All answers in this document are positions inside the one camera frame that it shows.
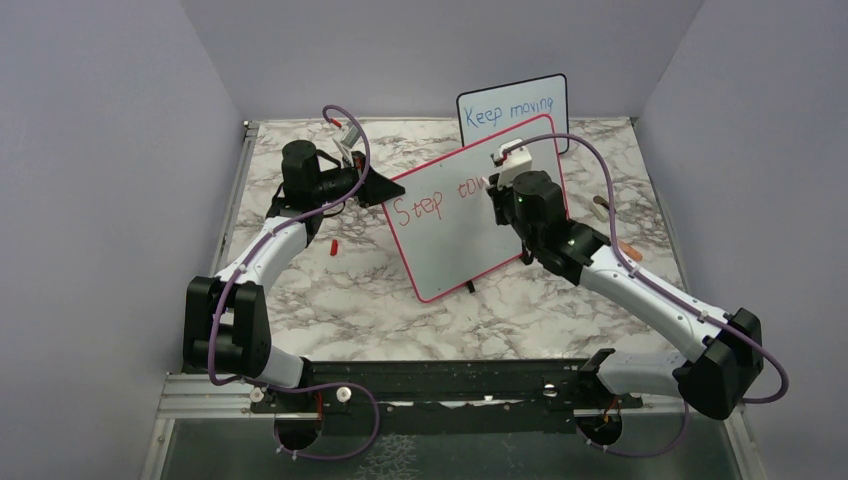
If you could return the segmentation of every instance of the marble tabletop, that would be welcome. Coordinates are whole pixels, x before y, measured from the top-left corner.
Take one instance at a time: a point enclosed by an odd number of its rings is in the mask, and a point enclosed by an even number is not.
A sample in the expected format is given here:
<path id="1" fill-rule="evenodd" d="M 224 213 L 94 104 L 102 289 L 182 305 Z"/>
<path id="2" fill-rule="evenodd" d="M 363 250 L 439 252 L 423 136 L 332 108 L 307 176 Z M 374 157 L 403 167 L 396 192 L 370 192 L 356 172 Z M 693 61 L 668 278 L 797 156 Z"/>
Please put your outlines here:
<path id="1" fill-rule="evenodd" d="M 461 146 L 455 119 L 363 121 L 373 166 L 392 177 Z M 229 260 L 261 229 L 279 183 L 281 149 L 306 139 L 335 154 L 335 128 L 317 120 L 263 123 L 251 161 Z M 644 268 L 681 285 L 665 225 L 626 118 L 572 120 L 615 180 L 622 240 L 644 254 Z M 604 233 L 591 212 L 606 195 L 594 157 L 572 145 L 561 157 L 571 217 Z M 330 256 L 333 239 L 339 253 Z M 312 244 L 266 291 L 274 345 L 313 360 L 471 360 L 591 356 L 599 348 L 670 350 L 660 335 L 611 301 L 549 274 L 512 263 L 431 303 L 415 296 L 382 208 L 325 219 Z"/>

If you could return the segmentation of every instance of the red handwriting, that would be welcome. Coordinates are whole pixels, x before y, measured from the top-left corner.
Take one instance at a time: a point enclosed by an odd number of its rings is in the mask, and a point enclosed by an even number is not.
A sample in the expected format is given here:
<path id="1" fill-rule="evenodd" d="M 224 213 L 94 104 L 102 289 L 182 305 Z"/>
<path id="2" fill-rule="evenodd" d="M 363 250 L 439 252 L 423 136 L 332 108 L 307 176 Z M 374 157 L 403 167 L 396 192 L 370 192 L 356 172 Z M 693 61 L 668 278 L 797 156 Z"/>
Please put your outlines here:
<path id="1" fill-rule="evenodd" d="M 461 198 L 465 198 L 469 195 L 474 195 L 474 192 L 477 190 L 483 190 L 485 185 L 482 178 L 469 178 L 465 183 L 460 183 L 456 191 L 459 192 Z"/>
<path id="2" fill-rule="evenodd" d="M 406 215 L 406 220 L 400 221 L 400 226 L 405 227 L 409 225 L 409 222 L 412 220 L 412 215 L 409 214 L 409 211 L 403 210 L 400 206 L 400 203 L 403 202 L 403 198 L 395 199 L 392 202 L 392 207 L 395 209 L 395 213 L 400 215 Z M 418 202 L 415 202 L 412 205 L 412 213 L 415 214 L 415 218 L 421 218 L 422 216 L 435 212 L 439 217 L 439 220 L 442 219 L 442 212 L 439 210 L 439 205 L 442 204 L 442 192 L 433 193 L 432 197 L 424 197 Z"/>

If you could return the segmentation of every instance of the gray wall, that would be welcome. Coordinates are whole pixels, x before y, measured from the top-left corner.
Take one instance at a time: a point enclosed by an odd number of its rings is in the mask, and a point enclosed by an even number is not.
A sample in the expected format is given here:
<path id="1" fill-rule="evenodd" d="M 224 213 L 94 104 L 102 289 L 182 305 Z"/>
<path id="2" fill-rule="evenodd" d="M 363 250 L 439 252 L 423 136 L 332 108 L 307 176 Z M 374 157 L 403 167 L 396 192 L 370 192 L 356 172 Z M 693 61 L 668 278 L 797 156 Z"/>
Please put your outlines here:
<path id="1" fill-rule="evenodd" d="M 241 130 L 176 0 L 0 7 L 0 477 L 137 477 Z"/>
<path id="2" fill-rule="evenodd" d="M 638 115 L 702 0 L 183 0 L 251 119 L 455 115 L 457 94 L 563 72 L 572 116 Z"/>
<path id="3" fill-rule="evenodd" d="M 791 375 L 750 408 L 769 478 L 845 478 L 848 2 L 706 0 L 637 134 L 692 291 L 756 312 Z"/>

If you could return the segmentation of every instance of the whiteboard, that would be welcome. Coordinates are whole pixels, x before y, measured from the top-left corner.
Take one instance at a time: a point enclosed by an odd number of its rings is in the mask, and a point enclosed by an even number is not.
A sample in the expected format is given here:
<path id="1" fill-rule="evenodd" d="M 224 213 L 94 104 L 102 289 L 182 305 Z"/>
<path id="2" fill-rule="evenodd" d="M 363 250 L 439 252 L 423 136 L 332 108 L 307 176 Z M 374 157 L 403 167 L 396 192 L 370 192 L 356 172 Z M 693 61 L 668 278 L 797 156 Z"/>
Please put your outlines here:
<path id="1" fill-rule="evenodd" d="M 568 83 L 564 74 L 474 90 L 456 97 L 463 145 L 540 113 L 553 118 L 557 132 L 568 132 Z M 560 143 L 560 153 L 564 153 L 568 142 Z"/>
<path id="2" fill-rule="evenodd" d="M 551 117 L 537 115 L 392 179 L 406 193 L 384 203 L 383 211 L 420 301 L 433 301 L 521 254 L 512 227 L 495 223 L 480 179 L 495 173 L 490 155 L 499 146 L 553 131 Z M 556 143 L 527 148 L 533 170 L 548 172 L 562 186 Z"/>

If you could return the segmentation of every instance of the black border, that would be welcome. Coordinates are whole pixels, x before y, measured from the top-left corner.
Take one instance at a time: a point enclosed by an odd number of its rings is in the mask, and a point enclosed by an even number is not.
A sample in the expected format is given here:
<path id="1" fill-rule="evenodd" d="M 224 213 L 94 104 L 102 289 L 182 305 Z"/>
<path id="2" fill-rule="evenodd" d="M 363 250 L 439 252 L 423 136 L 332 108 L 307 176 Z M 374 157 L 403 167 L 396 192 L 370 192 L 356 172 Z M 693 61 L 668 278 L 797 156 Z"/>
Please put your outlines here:
<path id="1" fill-rule="evenodd" d="M 562 79 L 565 80 L 565 133 L 569 133 L 570 130 L 569 130 L 568 124 L 571 120 L 571 116 L 568 112 L 568 77 L 566 77 L 564 73 L 554 73 L 554 74 L 551 74 L 551 75 L 543 75 L 541 77 L 529 78 L 527 80 L 520 80 L 518 82 L 504 83 L 503 85 L 495 85 L 494 87 L 486 87 L 486 88 L 478 88 L 477 90 L 469 90 L 467 92 L 462 92 L 459 95 L 457 95 L 456 96 L 456 120 L 457 120 L 457 122 L 459 122 L 459 139 L 462 142 L 462 146 L 463 147 L 465 146 L 465 135 L 462 132 L 462 115 L 460 115 L 460 113 L 459 113 L 459 97 L 461 97 L 463 95 L 469 95 L 469 94 L 472 94 L 472 93 L 485 92 L 486 90 L 494 90 L 495 88 L 511 87 L 513 85 L 521 85 L 522 83 L 535 82 L 536 80 L 544 80 L 545 78 L 551 78 L 551 77 L 562 77 Z M 557 154 L 562 155 L 563 153 L 567 152 L 568 148 L 570 146 L 571 146 L 571 141 L 567 141 L 566 144 L 565 144 L 565 150 L 563 150 L 561 152 L 557 152 Z"/>

